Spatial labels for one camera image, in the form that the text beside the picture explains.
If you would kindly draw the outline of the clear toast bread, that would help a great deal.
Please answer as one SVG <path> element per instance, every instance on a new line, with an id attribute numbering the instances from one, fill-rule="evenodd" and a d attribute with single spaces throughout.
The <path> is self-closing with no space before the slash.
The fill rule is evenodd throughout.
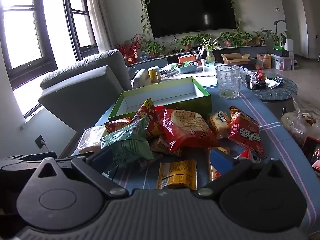
<path id="1" fill-rule="evenodd" d="M 82 134 L 73 155 L 83 154 L 87 152 L 98 152 L 101 149 L 101 139 L 106 135 L 105 126 L 94 126 L 88 128 Z"/>

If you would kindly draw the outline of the red monkey snack bag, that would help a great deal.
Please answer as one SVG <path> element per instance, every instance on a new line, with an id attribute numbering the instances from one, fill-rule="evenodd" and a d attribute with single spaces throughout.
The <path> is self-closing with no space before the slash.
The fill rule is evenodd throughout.
<path id="1" fill-rule="evenodd" d="M 260 159 L 265 159 L 259 122 L 235 106 L 231 106 L 229 111 L 231 132 L 228 139 L 243 148 L 250 149 Z"/>

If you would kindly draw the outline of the green snack bag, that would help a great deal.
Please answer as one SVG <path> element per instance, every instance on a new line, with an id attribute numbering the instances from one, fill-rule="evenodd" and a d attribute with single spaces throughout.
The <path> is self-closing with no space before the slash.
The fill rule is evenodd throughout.
<path id="1" fill-rule="evenodd" d="M 112 150 L 111 167 L 128 164 L 140 158 L 153 159 L 146 139 L 149 121 L 147 116 L 143 117 L 102 137 L 101 148 L 109 147 Z"/>

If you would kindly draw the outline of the orange bread roll packet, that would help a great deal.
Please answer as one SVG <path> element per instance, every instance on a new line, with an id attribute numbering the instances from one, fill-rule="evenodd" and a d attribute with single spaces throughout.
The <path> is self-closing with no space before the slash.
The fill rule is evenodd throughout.
<path id="1" fill-rule="evenodd" d="M 231 122 L 223 111 L 213 112 L 207 115 L 207 123 L 218 140 L 227 138 L 231 132 Z"/>

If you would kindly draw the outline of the yellow barcode snack packet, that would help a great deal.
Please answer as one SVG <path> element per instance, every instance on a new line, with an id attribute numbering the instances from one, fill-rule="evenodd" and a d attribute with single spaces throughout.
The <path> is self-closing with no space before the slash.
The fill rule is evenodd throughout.
<path id="1" fill-rule="evenodd" d="M 159 167 L 157 189 L 197 189 L 197 162 L 184 160 L 172 163 L 161 163 Z"/>

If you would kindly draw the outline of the red rice cracker bag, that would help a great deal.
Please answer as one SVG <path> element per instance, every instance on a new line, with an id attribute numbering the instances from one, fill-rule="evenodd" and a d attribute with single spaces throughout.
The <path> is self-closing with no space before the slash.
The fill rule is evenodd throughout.
<path id="1" fill-rule="evenodd" d="M 215 134 L 199 113 L 164 106 L 156 106 L 155 110 L 170 153 L 184 147 L 207 150 L 218 145 Z"/>

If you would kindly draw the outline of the small red white snack packet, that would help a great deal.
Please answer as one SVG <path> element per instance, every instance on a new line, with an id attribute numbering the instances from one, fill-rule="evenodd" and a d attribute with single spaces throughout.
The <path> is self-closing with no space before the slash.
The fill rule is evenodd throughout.
<path id="1" fill-rule="evenodd" d="M 254 164 L 259 164 L 261 162 L 261 159 L 259 157 L 256 157 L 250 149 L 244 150 L 242 154 L 238 155 L 236 157 L 237 160 L 245 160 L 248 159 Z"/>

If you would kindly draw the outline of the orange striped snack packet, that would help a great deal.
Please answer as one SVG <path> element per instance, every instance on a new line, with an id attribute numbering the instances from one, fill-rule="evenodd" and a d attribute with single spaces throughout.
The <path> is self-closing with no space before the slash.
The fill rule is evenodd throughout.
<path id="1" fill-rule="evenodd" d="M 123 127 L 130 124 L 131 121 L 132 121 L 131 118 L 122 118 L 122 119 L 118 119 L 118 120 L 114 120 L 114 121 L 105 122 L 104 126 L 106 129 L 106 133 L 110 134 L 110 133 L 113 133 L 117 130 L 120 130 Z"/>

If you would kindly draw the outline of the blue checked tablecloth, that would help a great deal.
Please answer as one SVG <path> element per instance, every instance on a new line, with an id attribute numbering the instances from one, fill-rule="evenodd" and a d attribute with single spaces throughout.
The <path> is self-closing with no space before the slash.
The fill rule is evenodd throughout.
<path id="1" fill-rule="evenodd" d="M 204 88 L 211 94 L 212 111 L 228 112 L 230 106 L 235 106 L 259 122 L 266 159 L 277 158 L 281 160 L 306 198 L 307 210 L 300 227 L 308 235 L 318 233 L 319 179 L 293 137 L 249 89 L 242 87 L 240 95 L 236 99 L 223 99 L 218 94 L 217 85 Z M 109 121 L 108 117 L 115 103 L 93 126 L 101 126 Z"/>

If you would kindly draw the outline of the dark round marble table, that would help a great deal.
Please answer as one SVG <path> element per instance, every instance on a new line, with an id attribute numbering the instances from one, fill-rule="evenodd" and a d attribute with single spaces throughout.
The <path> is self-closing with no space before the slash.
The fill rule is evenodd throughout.
<path id="1" fill-rule="evenodd" d="M 271 81 L 272 87 L 269 87 L 268 84 L 259 84 L 257 71 L 248 72 L 245 85 L 249 88 L 250 79 L 255 76 L 256 89 L 252 90 L 252 93 L 264 103 L 277 119 L 281 119 L 285 113 L 295 110 L 292 95 L 297 95 L 298 87 L 291 79 L 278 73 L 267 71 L 264 74 Z"/>

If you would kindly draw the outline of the plastic bag at right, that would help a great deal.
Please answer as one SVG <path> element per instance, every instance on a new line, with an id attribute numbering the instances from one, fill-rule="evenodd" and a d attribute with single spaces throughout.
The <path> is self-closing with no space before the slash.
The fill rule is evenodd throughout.
<path id="1" fill-rule="evenodd" d="M 292 96 L 292 101 L 295 111 L 281 117 L 282 125 L 300 147 L 307 137 L 319 140 L 319 109 L 297 95 Z"/>

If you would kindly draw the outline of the clear glass mug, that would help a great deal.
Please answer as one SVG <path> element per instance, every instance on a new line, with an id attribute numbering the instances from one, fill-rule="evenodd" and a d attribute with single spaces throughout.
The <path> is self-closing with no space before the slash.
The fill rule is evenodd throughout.
<path id="1" fill-rule="evenodd" d="M 215 67 L 219 96 L 224 99 L 235 99 L 240 95 L 243 80 L 240 67 L 231 64 L 221 64 Z"/>

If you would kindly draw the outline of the green cardboard box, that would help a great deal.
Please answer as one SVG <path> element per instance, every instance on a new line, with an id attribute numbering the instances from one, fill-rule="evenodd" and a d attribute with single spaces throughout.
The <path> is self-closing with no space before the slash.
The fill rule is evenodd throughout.
<path id="1" fill-rule="evenodd" d="M 211 94 L 194 77 L 185 77 L 122 92 L 108 120 L 132 118 L 147 99 L 155 106 L 196 112 L 202 116 L 212 111 Z"/>

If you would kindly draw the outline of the white round coffee table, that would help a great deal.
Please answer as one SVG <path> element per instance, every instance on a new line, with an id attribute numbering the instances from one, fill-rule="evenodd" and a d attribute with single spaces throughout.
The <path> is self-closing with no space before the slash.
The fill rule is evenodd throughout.
<path id="1" fill-rule="evenodd" d="M 202 87 L 210 87 L 217 85 L 215 67 L 220 65 L 207 64 L 204 67 L 193 65 L 191 68 L 196 68 L 193 72 L 181 73 L 177 64 L 172 63 L 160 68 L 160 76 L 162 81 L 193 77 Z"/>

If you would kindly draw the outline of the open cardboard box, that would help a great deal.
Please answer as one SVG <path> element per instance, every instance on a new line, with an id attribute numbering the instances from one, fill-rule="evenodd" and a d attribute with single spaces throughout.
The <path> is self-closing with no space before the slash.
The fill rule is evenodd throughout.
<path id="1" fill-rule="evenodd" d="M 241 55 L 240 53 L 221 54 L 224 64 L 242 66 L 250 62 L 250 54 Z"/>

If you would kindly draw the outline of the yellow tin can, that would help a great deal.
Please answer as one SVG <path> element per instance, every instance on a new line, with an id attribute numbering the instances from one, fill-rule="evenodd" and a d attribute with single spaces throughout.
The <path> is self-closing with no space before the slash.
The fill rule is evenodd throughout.
<path id="1" fill-rule="evenodd" d="M 159 72 L 159 66 L 154 66 L 154 67 L 148 68 L 148 73 L 149 73 L 151 83 L 161 82 L 161 75 Z"/>

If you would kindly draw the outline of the clear storage bin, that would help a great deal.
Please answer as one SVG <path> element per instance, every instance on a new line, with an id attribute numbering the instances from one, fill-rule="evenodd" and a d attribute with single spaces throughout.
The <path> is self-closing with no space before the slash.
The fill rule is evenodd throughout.
<path id="1" fill-rule="evenodd" d="M 294 57 L 282 57 L 271 54 L 272 57 L 272 68 L 278 71 L 287 71 L 295 69 L 295 58 Z"/>

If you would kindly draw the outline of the light blue tray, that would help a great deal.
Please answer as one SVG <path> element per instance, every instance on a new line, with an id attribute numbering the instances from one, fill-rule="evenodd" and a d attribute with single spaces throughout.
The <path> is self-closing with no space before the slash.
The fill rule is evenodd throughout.
<path id="1" fill-rule="evenodd" d="M 196 69 L 197 65 L 195 65 L 193 62 L 188 63 L 186 66 L 183 65 L 181 67 L 178 67 L 180 74 L 190 74 L 195 72 Z"/>

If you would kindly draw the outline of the orange box on table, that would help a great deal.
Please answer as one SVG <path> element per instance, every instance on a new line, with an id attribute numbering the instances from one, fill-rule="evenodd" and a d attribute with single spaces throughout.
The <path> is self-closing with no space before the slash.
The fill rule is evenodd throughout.
<path id="1" fill-rule="evenodd" d="M 196 55 L 195 54 L 183 55 L 183 56 L 180 56 L 178 58 L 178 61 L 179 61 L 180 64 L 183 64 L 183 63 L 188 62 L 188 61 L 195 62 L 196 61 Z"/>

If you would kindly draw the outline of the red flower decoration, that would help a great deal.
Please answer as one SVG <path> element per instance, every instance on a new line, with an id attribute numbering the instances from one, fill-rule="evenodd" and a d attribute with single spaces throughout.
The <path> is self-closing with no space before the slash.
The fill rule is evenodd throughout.
<path id="1" fill-rule="evenodd" d="M 138 60 L 138 51 L 146 42 L 144 34 L 135 34 L 131 40 L 126 40 L 124 43 L 119 43 L 116 48 L 121 52 L 125 62 L 128 65 L 136 63 Z"/>

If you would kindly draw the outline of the spider plant in vase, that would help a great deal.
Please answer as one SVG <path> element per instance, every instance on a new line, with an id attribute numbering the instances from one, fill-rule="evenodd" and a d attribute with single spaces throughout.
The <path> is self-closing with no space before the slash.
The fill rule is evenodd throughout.
<path id="1" fill-rule="evenodd" d="M 220 49 L 221 46 L 219 45 L 218 38 L 213 39 L 212 37 L 210 38 L 202 38 L 202 45 L 204 49 L 207 51 L 207 56 L 206 56 L 206 62 L 207 63 L 215 63 L 216 59 L 213 54 L 213 51 Z"/>

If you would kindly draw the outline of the potted green plant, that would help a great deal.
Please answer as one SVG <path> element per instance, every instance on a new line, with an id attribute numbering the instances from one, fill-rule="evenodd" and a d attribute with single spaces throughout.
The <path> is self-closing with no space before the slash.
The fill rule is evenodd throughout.
<path id="1" fill-rule="evenodd" d="M 147 40 L 142 46 L 142 51 L 145 51 L 151 59 L 159 57 L 160 53 L 165 51 L 165 45 L 154 40 Z"/>

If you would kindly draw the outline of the tall potted plant white pot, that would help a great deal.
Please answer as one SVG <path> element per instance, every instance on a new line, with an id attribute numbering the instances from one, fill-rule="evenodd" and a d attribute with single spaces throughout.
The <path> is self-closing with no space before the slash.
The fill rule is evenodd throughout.
<path id="1" fill-rule="evenodd" d="M 278 51 L 285 51 L 285 45 L 287 40 L 291 39 L 291 34 L 287 30 L 284 32 L 278 32 L 278 24 L 286 23 L 285 20 L 277 20 L 274 21 L 275 31 L 271 29 L 263 29 L 263 39 L 271 39 L 273 41 L 273 49 Z"/>

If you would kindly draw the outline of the wall power socket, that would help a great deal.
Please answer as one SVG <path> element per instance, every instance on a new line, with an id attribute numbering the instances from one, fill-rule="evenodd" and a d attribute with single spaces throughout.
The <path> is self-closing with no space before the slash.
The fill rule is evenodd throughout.
<path id="1" fill-rule="evenodd" d="M 42 135 L 39 135 L 35 140 L 36 145 L 39 149 L 43 148 L 43 146 L 46 146 L 46 142 L 44 141 Z"/>

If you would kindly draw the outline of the black window frame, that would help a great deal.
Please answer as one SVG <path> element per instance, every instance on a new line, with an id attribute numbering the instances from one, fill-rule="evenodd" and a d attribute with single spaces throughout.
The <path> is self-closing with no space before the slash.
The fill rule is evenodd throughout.
<path id="1" fill-rule="evenodd" d="M 1 46 L 12 89 L 58 69 L 67 42 L 77 61 L 99 52 L 87 0 L 1 0 Z"/>

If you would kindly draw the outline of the black wall television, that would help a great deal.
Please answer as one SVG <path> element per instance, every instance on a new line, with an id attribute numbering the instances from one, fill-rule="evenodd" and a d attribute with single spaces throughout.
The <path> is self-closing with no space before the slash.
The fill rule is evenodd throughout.
<path id="1" fill-rule="evenodd" d="M 237 27 L 232 0 L 144 0 L 154 38 Z"/>

